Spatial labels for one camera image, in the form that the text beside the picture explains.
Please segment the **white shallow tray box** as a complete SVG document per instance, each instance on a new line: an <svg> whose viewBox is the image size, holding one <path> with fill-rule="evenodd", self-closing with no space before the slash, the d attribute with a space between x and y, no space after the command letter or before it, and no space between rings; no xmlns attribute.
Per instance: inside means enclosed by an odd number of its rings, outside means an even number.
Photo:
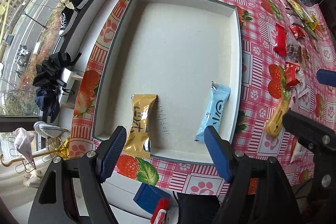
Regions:
<svg viewBox="0 0 336 224"><path fill-rule="evenodd" d="M220 137L232 141L242 85L237 9L216 0L130 0L98 86L92 135L103 141L131 126L131 96L156 94L149 118L151 156L211 165L195 141L212 83L229 87Z"/></svg>

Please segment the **pink strawberry tablecloth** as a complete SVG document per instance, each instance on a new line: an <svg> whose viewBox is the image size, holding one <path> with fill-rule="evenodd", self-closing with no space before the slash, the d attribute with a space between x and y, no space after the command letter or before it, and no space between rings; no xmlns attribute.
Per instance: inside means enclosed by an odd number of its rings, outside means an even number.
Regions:
<svg viewBox="0 0 336 224"><path fill-rule="evenodd" d="M83 156L95 150L98 141L92 137L93 114L96 98L94 88L98 84L108 48L120 18L129 0L118 0L113 10L110 9L107 21L96 39L88 59L86 71L80 85L79 99L75 104L71 126L70 158ZM285 8L279 0L218 0L238 6L241 24L243 73L242 89L237 120L237 132L233 146L247 153L248 156L266 159L275 156L282 165L291 185L303 182L314 171L313 154L305 151L303 158L291 161L291 145L294 136L283 131L272 140L264 132L264 126L271 118L278 102L268 92L268 83L272 80L268 68L271 64L285 65L285 59L273 50L276 38L276 24L288 30L289 20ZM308 93L297 100L298 112L335 130L335 88L318 83L316 72L320 68L335 69L335 48L329 29L318 5L305 10L315 16L317 41L303 39L303 47L309 59L302 57L302 65ZM156 186L176 192L192 194L226 194L228 184L220 178L215 167L201 164L173 163L166 160L135 159L121 156L117 163L117 173L139 182L156 182Z"/></svg>

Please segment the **small red candy wrapper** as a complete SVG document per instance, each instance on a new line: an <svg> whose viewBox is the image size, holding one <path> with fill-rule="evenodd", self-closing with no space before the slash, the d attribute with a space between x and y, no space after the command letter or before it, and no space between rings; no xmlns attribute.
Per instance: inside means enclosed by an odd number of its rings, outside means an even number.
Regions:
<svg viewBox="0 0 336 224"><path fill-rule="evenodd" d="M305 32L300 26L294 25L289 27L290 32L295 39L305 38Z"/></svg>

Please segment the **blue box under table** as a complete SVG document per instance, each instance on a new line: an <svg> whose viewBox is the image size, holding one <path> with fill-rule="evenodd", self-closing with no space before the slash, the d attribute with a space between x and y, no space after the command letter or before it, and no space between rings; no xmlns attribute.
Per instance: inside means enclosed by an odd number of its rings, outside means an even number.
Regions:
<svg viewBox="0 0 336 224"><path fill-rule="evenodd" d="M171 199L171 195L156 186L142 183L133 201L144 211L153 214L161 198Z"/></svg>

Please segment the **long red snack packet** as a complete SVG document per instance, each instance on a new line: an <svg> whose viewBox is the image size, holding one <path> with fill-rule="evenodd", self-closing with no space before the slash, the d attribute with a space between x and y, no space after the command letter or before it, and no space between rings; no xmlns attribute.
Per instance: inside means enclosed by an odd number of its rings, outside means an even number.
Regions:
<svg viewBox="0 0 336 224"><path fill-rule="evenodd" d="M276 24L276 45L274 46L275 53L286 57L286 30L283 26Z"/></svg>

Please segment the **light purple snack packet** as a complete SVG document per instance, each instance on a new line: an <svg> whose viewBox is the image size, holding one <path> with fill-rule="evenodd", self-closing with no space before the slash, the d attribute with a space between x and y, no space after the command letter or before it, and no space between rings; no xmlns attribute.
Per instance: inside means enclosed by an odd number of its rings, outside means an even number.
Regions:
<svg viewBox="0 0 336 224"><path fill-rule="evenodd" d="M287 14L287 17L291 25L298 25L298 26L304 27L302 20L298 16Z"/></svg>

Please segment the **pink cranberry crisp packet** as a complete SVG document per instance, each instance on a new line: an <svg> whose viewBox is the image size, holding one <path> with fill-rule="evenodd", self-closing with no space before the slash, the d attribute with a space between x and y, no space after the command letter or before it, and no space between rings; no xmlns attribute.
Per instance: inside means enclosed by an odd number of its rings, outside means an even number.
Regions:
<svg viewBox="0 0 336 224"><path fill-rule="evenodd" d="M299 144L297 137L294 137L291 142L290 163L302 161L305 151L306 148Z"/></svg>

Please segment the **yellow biscuit stick packet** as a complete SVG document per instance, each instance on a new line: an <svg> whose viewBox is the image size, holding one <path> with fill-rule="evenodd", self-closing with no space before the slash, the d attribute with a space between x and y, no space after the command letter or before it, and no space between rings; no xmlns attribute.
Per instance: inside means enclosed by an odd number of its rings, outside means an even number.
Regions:
<svg viewBox="0 0 336 224"><path fill-rule="evenodd" d="M265 131L270 137L276 138L279 136L282 129L282 118L288 111L288 108L289 101L282 99L265 126Z"/></svg>

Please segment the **clear chocolate ball packet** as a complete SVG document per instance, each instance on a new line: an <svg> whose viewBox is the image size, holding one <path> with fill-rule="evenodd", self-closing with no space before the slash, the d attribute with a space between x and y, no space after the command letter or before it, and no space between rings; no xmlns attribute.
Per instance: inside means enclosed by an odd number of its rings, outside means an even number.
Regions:
<svg viewBox="0 0 336 224"><path fill-rule="evenodd" d="M297 63L302 57L302 48L295 39L289 38L286 43L286 60L291 63Z"/></svg>

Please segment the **clear chocolate wafer packet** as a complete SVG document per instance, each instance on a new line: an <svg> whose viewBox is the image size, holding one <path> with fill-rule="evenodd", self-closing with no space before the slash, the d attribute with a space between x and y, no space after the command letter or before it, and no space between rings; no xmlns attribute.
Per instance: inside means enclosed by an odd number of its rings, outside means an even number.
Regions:
<svg viewBox="0 0 336 224"><path fill-rule="evenodd" d="M309 68L310 55L308 50L303 46L298 46L297 60L302 69Z"/></svg>

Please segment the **light blue snack packet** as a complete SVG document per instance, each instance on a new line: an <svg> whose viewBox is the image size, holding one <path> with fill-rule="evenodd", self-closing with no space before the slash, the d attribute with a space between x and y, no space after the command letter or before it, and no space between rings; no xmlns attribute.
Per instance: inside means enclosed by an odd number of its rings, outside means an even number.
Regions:
<svg viewBox="0 0 336 224"><path fill-rule="evenodd" d="M230 87L226 87L214 81L211 83L210 100L194 141L205 142L204 134L207 126L213 126L215 130L219 132L224 106L228 101L230 93Z"/></svg>

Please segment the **black white sneaker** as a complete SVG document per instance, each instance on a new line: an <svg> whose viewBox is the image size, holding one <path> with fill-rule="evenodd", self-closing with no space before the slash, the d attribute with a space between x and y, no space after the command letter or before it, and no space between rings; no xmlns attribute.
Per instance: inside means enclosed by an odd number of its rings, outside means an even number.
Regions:
<svg viewBox="0 0 336 224"><path fill-rule="evenodd" d="M74 21L78 15L78 12L65 6L60 13L60 30L59 36L65 36L71 29Z"/></svg>

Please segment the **pink white pouch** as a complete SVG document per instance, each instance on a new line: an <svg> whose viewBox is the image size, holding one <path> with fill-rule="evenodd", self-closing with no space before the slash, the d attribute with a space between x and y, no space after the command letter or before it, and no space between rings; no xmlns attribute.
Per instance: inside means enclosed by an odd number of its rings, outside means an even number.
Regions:
<svg viewBox="0 0 336 224"><path fill-rule="evenodd" d="M303 88L300 85L295 86L292 89L292 93L291 93L291 99L289 103L290 110L294 112L298 112L299 99L303 97L304 95L308 94L309 91L310 91L310 88Z"/></svg>

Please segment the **small yellow sachet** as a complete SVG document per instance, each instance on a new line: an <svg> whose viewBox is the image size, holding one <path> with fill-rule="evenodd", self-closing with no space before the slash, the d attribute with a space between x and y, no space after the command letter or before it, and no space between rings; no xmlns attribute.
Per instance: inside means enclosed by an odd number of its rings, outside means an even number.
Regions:
<svg viewBox="0 0 336 224"><path fill-rule="evenodd" d="M315 28L316 28L317 25L318 25L318 22L315 20L315 21L313 21L313 22L309 21L309 22L307 22L306 24L307 24L307 26L309 26L309 27L311 28L311 30L315 30Z"/></svg>

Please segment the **green yellow snack packet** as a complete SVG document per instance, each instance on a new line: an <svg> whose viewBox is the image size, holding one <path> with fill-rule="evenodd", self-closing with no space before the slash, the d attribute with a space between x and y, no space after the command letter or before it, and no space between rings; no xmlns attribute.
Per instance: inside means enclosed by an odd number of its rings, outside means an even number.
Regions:
<svg viewBox="0 0 336 224"><path fill-rule="evenodd" d="M297 3L294 0L287 0L287 2L290 4L292 9L297 13L300 19L302 19L305 22L311 22L311 23L314 22L311 16L307 14L307 12L303 9L303 7L299 3Z"/></svg>

